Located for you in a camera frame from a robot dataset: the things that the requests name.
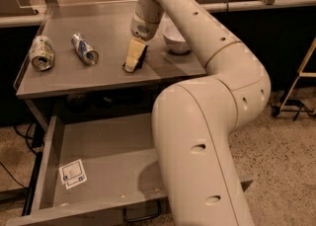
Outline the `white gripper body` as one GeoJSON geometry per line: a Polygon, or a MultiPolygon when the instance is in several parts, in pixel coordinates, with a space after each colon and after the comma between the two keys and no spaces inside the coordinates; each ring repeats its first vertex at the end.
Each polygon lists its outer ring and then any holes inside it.
{"type": "Polygon", "coordinates": [[[164,9],[156,0],[137,0],[130,30],[134,37],[149,41],[155,37],[164,9]]]}

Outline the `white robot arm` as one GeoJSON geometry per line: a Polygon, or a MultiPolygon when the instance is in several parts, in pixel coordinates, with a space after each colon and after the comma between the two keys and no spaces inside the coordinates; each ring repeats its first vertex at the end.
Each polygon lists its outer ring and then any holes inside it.
{"type": "Polygon", "coordinates": [[[255,226],[228,136],[265,108],[269,74],[195,0],[138,0],[132,34],[151,40],[164,15],[206,71],[163,90],[152,110],[153,142],[175,225],[255,226]]]}

